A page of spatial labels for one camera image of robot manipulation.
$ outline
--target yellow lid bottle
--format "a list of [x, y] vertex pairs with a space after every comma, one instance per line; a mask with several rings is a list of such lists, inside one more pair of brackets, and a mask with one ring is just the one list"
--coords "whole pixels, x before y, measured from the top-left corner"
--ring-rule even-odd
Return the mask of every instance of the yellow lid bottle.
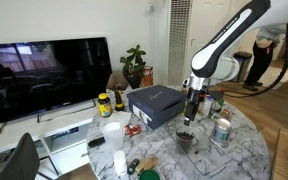
[[98, 95], [98, 108], [103, 117], [109, 117], [113, 113], [110, 98], [106, 93]]

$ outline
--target dark blue box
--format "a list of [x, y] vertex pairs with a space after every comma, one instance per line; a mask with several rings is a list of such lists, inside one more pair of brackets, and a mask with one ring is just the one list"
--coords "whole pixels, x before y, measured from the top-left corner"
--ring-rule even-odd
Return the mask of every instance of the dark blue box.
[[156, 85], [127, 94], [130, 110], [153, 130], [184, 110], [185, 95]]

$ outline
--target wall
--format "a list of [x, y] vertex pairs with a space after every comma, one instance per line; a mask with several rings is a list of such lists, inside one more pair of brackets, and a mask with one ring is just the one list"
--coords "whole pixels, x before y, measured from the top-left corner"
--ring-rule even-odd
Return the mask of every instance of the wall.
[[[153, 13], [146, 11], [149, 4], [155, 6]], [[113, 71], [121, 71], [119, 58], [140, 44], [147, 52], [143, 59], [154, 66], [154, 83], [163, 84], [166, 4], [166, 0], [0, 1], [0, 43], [105, 36]]]

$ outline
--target cable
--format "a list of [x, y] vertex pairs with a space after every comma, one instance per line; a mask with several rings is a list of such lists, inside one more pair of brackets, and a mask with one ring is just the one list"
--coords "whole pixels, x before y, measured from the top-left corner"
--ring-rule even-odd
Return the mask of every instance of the cable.
[[[260, 92], [256, 92], [256, 93], [252, 93], [252, 94], [225, 90], [224, 95], [228, 96], [228, 97], [234, 97], [234, 98], [246, 98], [246, 97], [257, 96], [257, 95], [266, 93], [267, 91], [271, 90], [275, 85], [277, 85], [281, 81], [281, 79], [283, 78], [283, 76], [286, 73], [287, 68], [288, 68], [288, 24], [286, 24], [286, 45], [285, 46], [286, 46], [286, 50], [285, 50], [286, 55], [285, 55], [284, 65], [282, 67], [280, 75], [276, 78], [276, 80], [270, 86], [268, 86], [267, 88], [265, 88], [264, 90], [262, 90]], [[240, 94], [240, 95], [244, 95], [244, 96], [233, 96], [233, 95], [229, 95], [229, 94], [225, 94], [225, 93], [235, 93], [235, 94]]]

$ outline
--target robotic arm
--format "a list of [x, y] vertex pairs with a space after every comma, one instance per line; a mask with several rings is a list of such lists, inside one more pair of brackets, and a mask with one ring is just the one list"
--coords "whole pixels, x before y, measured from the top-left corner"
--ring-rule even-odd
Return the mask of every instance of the robotic arm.
[[282, 23], [288, 23], [288, 0], [252, 0], [246, 4], [194, 55], [192, 74], [184, 81], [188, 87], [185, 117], [194, 120], [210, 78], [225, 81], [237, 75], [239, 63], [227, 53], [234, 42], [253, 29]]

